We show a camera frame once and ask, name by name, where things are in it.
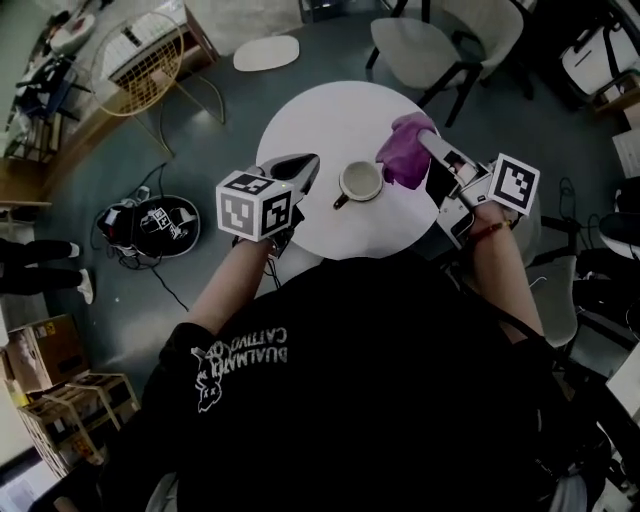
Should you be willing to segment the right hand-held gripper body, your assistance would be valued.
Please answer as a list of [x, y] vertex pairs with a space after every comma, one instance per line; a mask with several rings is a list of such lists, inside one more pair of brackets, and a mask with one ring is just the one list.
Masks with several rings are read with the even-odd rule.
[[474, 221], [474, 210], [490, 201], [520, 216], [528, 216], [535, 200], [540, 172], [504, 153], [483, 166], [460, 152], [447, 152], [441, 165], [454, 181], [439, 208], [438, 226], [460, 249]]

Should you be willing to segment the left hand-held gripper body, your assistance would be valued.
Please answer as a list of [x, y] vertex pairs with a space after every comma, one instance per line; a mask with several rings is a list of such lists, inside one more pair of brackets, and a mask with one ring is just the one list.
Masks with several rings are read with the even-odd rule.
[[303, 194], [293, 182], [268, 177], [258, 167], [233, 171], [215, 190], [218, 229], [238, 240], [269, 241], [279, 257], [295, 230], [294, 209]]

